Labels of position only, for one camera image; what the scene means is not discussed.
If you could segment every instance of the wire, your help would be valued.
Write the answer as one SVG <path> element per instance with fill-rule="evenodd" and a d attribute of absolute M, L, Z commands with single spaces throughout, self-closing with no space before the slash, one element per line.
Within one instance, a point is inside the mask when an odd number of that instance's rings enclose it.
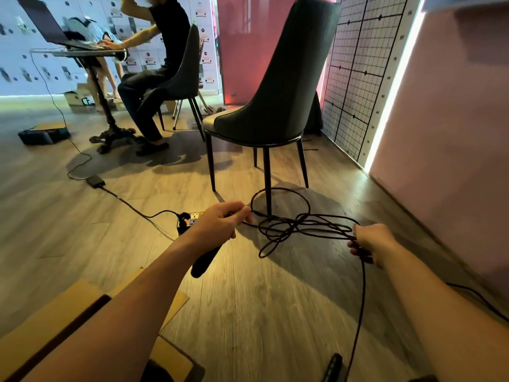
<path fill-rule="evenodd" d="M 132 206 L 131 204 L 129 204 L 125 199 L 122 199 L 120 198 L 118 195 L 116 195 L 115 193 L 113 193 L 111 190 L 108 190 L 106 189 L 104 186 L 99 186 L 99 189 L 105 191 L 106 193 L 109 193 L 111 194 L 112 196 L 114 196 L 116 199 L 119 199 L 121 202 L 123 202 L 124 204 L 126 204 L 129 208 L 131 208 L 132 210 L 134 210 L 137 214 L 139 214 L 141 217 L 143 218 L 146 218 L 146 219 L 150 219 L 150 218 L 154 218 L 162 213 L 173 213 L 175 216 L 179 217 L 180 214 L 178 214 L 177 212 L 174 212 L 172 210 L 162 210 L 160 212 L 157 212 L 156 214 L 154 214 L 153 216 L 147 216 L 146 214 L 143 214 L 142 212 L 140 212 L 138 209 L 136 209 L 134 206 Z"/>
<path fill-rule="evenodd" d="M 249 225 L 254 228 L 258 228 L 261 234 L 269 239 L 269 242 L 266 243 L 258 252 L 258 257 L 264 258 L 269 256 L 274 250 L 277 248 L 279 244 L 283 241 L 287 240 L 294 233 L 302 233 L 306 236 L 312 237 L 320 237 L 320 238 L 329 238 L 334 240 L 355 240 L 355 236 L 353 235 L 353 227 L 343 224 L 334 223 L 327 218 L 337 218 L 348 220 L 354 224 L 359 224 L 353 218 L 347 216 L 337 216 L 332 214 L 312 214 L 311 213 L 311 205 L 309 201 L 302 194 L 296 192 L 295 190 L 291 190 L 285 187 L 273 187 L 272 190 L 283 190 L 285 192 L 295 193 L 299 197 L 301 197 L 307 207 L 308 211 L 304 213 L 298 214 L 295 218 L 286 218 L 279 217 L 275 215 L 266 215 L 258 210 L 253 209 L 253 202 L 257 196 L 265 191 L 265 189 L 259 190 L 256 192 L 251 198 L 251 212 L 255 215 L 264 218 L 258 225 L 250 224 L 248 222 L 243 222 L 246 225 Z M 286 229 L 278 229 L 276 228 L 279 225 L 286 225 Z M 264 253 L 265 249 L 269 248 L 272 245 L 272 249 L 269 250 L 268 253 Z"/>
<path fill-rule="evenodd" d="M 258 217 L 263 218 L 263 220 L 258 224 L 250 224 L 248 222 L 243 222 L 243 224 L 249 225 L 250 227 L 258 228 L 258 231 L 262 233 L 269 240 L 258 252 L 258 257 L 265 258 L 269 256 L 274 250 L 277 248 L 279 244 L 283 241 L 287 240 L 294 233 L 302 233 L 306 236 L 319 237 L 319 238 L 328 238 L 334 240 L 349 240 L 354 241 L 356 237 L 353 235 L 353 226 L 343 225 L 335 223 L 328 218 L 342 219 L 352 222 L 353 224 L 359 224 L 353 218 L 347 216 L 337 216 L 332 214 L 313 214 L 311 213 L 311 205 L 309 201 L 299 192 L 295 190 L 288 189 L 285 187 L 272 187 L 271 190 L 283 190 L 284 192 L 295 193 L 299 197 L 301 197 L 307 205 L 308 210 L 306 212 L 298 214 L 295 218 L 286 218 L 279 217 L 276 215 L 267 215 L 258 210 L 253 209 L 253 203 L 257 196 L 261 193 L 265 192 L 265 189 L 259 190 L 256 192 L 251 198 L 250 207 L 251 212 L 257 215 Z M 363 250 L 358 247 L 359 253 L 363 252 L 359 256 L 361 266 L 362 266 L 362 297 L 360 302 L 360 311 L 359 311 L 359 319 L 357 321 L 357 330 L 355 332 L 355 337 L 353 340 L 352 353 L 350 355 L 350 361 L 348 363 L 348 368 L 345 374 L 344 382 L 347 381 L 348 375 L 350 374 L 350 369 L 352 368 L 353 359 L 355 355 L 355 349 L 357 347 L 357 341 L 359 339 L 360 327 L 362 324 L 362 317 L 364 315 L 364 306 L 366 302 L 366 266 L 365 263 L 373 263 L 371 254 L 367 250 Z M 501 319 L 509 322 L 509 319 L 503 315 L 497 308 L 495 308 L 492 304 L 490 304 L 479 292 L 476 290 L 462 286 L 454 283 L 446 283 L 450 287 L 466 289 L 472 293 L 474 293 L 480 300 L 482 300 L 487 308 L 496 314 Z"/>
<path fill-rule="evenodd" d="M 466 289 L 467 291 L 470 291 L 472 292 L 475 296 L 477 296 L 481 301 L 484 302 L 484 304 L 486 305 L 486 307 L 488 308 L 488 310 L 490 310 L 491 312 L 493 312 L 495 315 L 497 315 L 500 319 L 502 320 L 505 320 L 507 323 L 509 323 L 509 318 L 507 318 L 506 315 L 503 315 L 497 308 L 495 308 L 493 306 L 493 304 L 491 304 L 490 302 L 488 302 L 486 300 L 486 298 L 484 296 L 482 296 L 479 292 L 477 292 L 475 289 L 473 288 L 470 288 L 470 287 L 467 287 L 467 286 L 462 286 L 460 284 L 455 284 L 455 283 L 446 283 L 449 287 L 453 287 L 453 288 L 461 288 L 461 289 Z"/>
<path fill-rule="evenodd" d="M 350 361 L 348 362 L 348 368 L 347 368 L 347 372 L 345 374 L 345 379 L 344 379 L 345 382 L 348 379 L 348 375 L 350 374 L 350 369 L 352 368 L 353 357 L 355 355 L 355 348 L 357 347 L 357 340 L 359 339 L 360 326 L 362 324 L 362 317 L 364 315 L 364 304 L 366 301 L 366 267 L 365 267 L 363 260 L 360 261 L 360 264 L 362 265 L 362 297 L 361 297 L 361 301 L 360 301 L 359 320 L 357 321 L 357 331 L 355 332 L 355 338 L 353 340 L 352 354 L 350 355 Z"/>
<path fill-rule="evenodd" d="M 30 52 L 29 52 L 29 53 L 30 53 L 30 58 L 32 59 L 32 63 L 34 64 L 35 69 L 36 69 L 36 70 L 37 70 L 37 72 L 39 73 L 39 76 L 41 77 L 42 81 L 44 82 L 44 85 L 46 86 L 46 90 L 48 91 L 48 94 L 49 94 L 49 96 L 51 97 L 51 101 L 53 102 L 53 106 L 55 106 L 55 109 L 57 109 L 57 110 L 60 112 L 60 115 L 62 115 L 62 120 L 64 121 L 64 126 L 65 126 L 66 130 L 67 130 L 67 131 L 69 131 L 69 129 L 67 128 L 67 122 L 66 122 L 66 120 L 65 120 L 64 113 L 63 113 L 63 112 L 62 112 L 62 110 L 60 110 L 60 109 L 59 109 L 59 107 L 56 105 L 55 100 L 54 100 L 54 98 L 53 98 L 53 94 L 52 94 L 52 93 L 51 93 L 51 91 L 49 90 L 48 82 L 46 82 L 46 78 L 44 78 L 44 76 L 42 76 L 41 71 L 39 70 L 39 68 L 38 68 L 38 67 L 37 67 L 37 65 L 35 64 L 33 51 L 34 51 L 34 50 L 30 50 Z M 82 151 L 78 148 L 78 146 L 76 146 L 76 144 L 75 144 L 75 143 L 71 140 L 71 138 L 68 138 L 68 140 L 69 140 L 69 142 L 71 142 L 71 143 L 72 143 L 72 145 L 74 146 L 74 148 L 75 148 L 76 150 L 78 150 L 78 153 L 83 154 L 83 155 L 86 155 L 88 158 L 86 159 L 86 161 L 85 161 L 85 162 L 82 162 L 82 163 L 80 163 L 80 164 L 78 164 L 78 165 L 74 166 L 71 170 L 69 170 L 69 171 L 67 172 L 67 177 L 69 177 L 71 180 L 74 180 L 74 181 L 85 181 L 85 178 L 77 178 L 77 177 L 73 177 L 73 176 L 71 176 L 71 173 L 72 173 L 73 171 L 75 171 L 78 167 L 83 166 L 85 163 L 87 163 L 88 161 L 90 161 L 90 160 L 92 159 L 92 155 L 90 155 L 90 154 L 88 154 L 88 153 L 84 153 L 84 152 L 82 152 Z"/>

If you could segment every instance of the forearm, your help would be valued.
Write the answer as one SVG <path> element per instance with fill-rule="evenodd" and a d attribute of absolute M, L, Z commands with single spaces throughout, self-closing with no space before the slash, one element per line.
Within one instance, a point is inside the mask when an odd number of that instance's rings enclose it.
<path fill-rule="evenodd" d="M 400 245 L 385 256 L 383 266 L 440 382 L 505 380 L 509 331 Z"/>
<path fill-rule="evenodd" d="M 138 382 L 192 261 L 176 240 L 154 263 L 47 356 L 25 381 Z"/>
<path fill-rule="evenodd" d="M 146 43 L 153 37 L 154 34 L 150 31 L 150 29 L 144 29 L 140 32 L 135 33 L 130 38 L 124 40 L 121 45 L 122 48 L 128 49 Z"/>

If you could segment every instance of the man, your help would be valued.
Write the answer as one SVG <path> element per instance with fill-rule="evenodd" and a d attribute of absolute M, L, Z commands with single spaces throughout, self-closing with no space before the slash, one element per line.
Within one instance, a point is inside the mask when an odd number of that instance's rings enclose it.
<path fill-rule="evenodd" d="M 149 41 L 158 34 L 162 34 L 166 46 L 166 59 L 159 70 L 145 70 L 136 75 L 124 78 L 119 85 L 119 94 L 136 126 L 147 140 L 137 151 L 136 155 L 149 155 L 168 148 L 161 133 L 156 127 L 152 116 L 157 111 L 138 113 L 143 95 L 147 89 L 154 89 L 162 82 L 171 79 L 177 73 L 187 43 L 187 36 L 191 26 L 186 12 L 177 0 L 147 0 L 150 8 L 139 6 L 134 0 L 122 0 L 122 13 L 138 19 L 147 20 L 153 25 L 136 33 L 121 44 L 100 41 L 99 45 L 109 49 L 127 49 L 136 47 Z"/>

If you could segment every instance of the raised arm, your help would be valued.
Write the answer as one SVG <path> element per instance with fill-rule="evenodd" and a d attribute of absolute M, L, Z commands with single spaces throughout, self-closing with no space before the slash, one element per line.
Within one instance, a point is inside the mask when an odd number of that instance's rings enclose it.
<path fill-rule="evenodd" d="M 236 212 L 225 218 L 228 213 Z M 189 267 L 235 237 L 249 218 L 241 202 L 211 206 L 113 300 L 37 365 L 23 382 L 139 382 Z"/>
<path fill-rule="evenodd" d="M 136 4 L 135 0 L 122 0 L 120 3 L 120 11 L 127 16 L 154 22 L 149 9 L 145 6 L 139 6 Z"/>
<path fill-rule="evenodd" d="M 440 382 L 507 381 L 509 329 L 449 288 L 385 225 L 355 233 L 387 271 Z M 358 253 L 356 243 L 349 246 Z"/>

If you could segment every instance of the black pants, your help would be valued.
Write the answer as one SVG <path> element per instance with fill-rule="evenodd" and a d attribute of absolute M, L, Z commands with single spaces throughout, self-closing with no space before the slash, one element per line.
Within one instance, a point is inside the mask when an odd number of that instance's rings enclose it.
<path fill-rule="evenodd" d="M 148 89 L 155 89 L 176 73 L 176 69 L 162 67 L 159 70 L 145 70 L 138 74 L 125 74 L 118 87 L 124 106 L 147 141 L 155 142 L 162 138 L 152 119 L 162 102 L 158 102 L 157 105 L 143 105 L 143 109 L 140 110 L 143 95 Z"/>

